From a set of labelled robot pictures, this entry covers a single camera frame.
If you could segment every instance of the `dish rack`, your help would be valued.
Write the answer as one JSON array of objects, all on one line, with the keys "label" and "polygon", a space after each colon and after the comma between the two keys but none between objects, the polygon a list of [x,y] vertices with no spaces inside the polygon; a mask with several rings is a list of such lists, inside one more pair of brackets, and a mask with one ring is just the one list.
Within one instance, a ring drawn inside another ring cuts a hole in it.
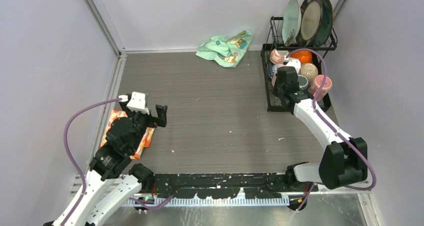
[{"label": "dish rack", "polygon": [[[266,99],[268,102],[267,110],[269,112],[288,112],[290,111],[290,109],[283,107],[278,97],[273,95],[273,85],[271,84],[271,81],[268,76],[268,72],[274,65],[270,61],[271,51],[275,48],[277,50],[285,51],[308,48],[314,51],[325,51],[323,55],[324,58],[327,55],[328,51],[334,51],[336,49],[338,39],[336,32],[333,28],[327,41],[320,47],[299,47],[296,44],[286,47],[284,46],[283,37],[281,34],[283,27],[283,17],[271,17],[269,23],[270,29],[268,37],[266,38],[266,44],[262,45],[262,50],[260,52],[260,57],[262,58],[263,76],[265,78]],[[312,63],[318,68],[318,73],[322,74],[321,62],[318,60],[318,57],[315,54],[312,54]],[[323,111],[327,111],[331,107],[331,100],[329,95],[325,95],[324,98],[320,102],[318,102],[318,104]]]}]

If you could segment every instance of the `green cloth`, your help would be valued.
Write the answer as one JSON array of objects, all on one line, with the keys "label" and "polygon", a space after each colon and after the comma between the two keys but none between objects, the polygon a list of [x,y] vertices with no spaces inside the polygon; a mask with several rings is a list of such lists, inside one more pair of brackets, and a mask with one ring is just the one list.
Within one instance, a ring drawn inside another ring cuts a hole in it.
[{"label": "green cloth", "polygon": [[196,56],[215,60],[223,67],[236,67],[252,39],[253,35],[250,31],[242,31],[228,39],[223,36],[212,37],[211,41],[201,44]]}]

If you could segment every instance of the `orange bowl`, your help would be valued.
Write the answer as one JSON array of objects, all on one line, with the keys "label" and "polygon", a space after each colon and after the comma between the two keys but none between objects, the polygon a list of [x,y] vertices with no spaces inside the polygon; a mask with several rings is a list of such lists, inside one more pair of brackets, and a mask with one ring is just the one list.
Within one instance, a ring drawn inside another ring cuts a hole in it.
[{"label": "orange bowl", "polygon": [[312,53],[310,51],[298,51],[291,54],[290,57],[299,59],[302,65],[305,63],[312,63]]}]

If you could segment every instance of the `pink lid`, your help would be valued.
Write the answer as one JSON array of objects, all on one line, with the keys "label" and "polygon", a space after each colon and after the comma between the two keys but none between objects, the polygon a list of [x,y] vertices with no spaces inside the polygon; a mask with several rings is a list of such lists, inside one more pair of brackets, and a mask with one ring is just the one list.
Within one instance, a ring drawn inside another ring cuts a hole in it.
[{"label": "pink lid", "polygon": [[[315,79],[313,80],[313,83],[315,84],[315,86],[317,87],[317,89],[321,86],[321,84],[323,83],[323,79],[324,79],[324,75],[318,75],[317,77],[315,77]],[[331,81],[330,77],[326,77],[325,79],[325,84],[322,87],[323,90],[328,91],[333,87],[333,82]]]}]

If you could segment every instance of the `orange patterned cloth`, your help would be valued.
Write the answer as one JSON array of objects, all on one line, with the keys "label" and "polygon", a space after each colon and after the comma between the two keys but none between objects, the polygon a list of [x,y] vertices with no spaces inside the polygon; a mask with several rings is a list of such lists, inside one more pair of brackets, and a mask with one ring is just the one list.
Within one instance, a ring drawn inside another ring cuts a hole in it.
[{"label": "orange patterned cloth", "polygon": [[[101,144],[99,148],[106,144],[106,132],[111,128],[112,122],[119,117],[127,117],[127,114],[124,111],[112,110],[112,112],[110,113],[109,121],[107,122],[107,126],[103,133],[103,138],[101,139]],[[138,146],[138,149],[135,152],[135,155],[130,157],[131,159],[140,159],[140,156],[143,152],[143,148],[150,146],[150,141],[152,140],[154,130],[155,129],[151,127],[148,127],[146,129],[146,133],[144,134],[143,139],[141,140],[140,145]]]}]

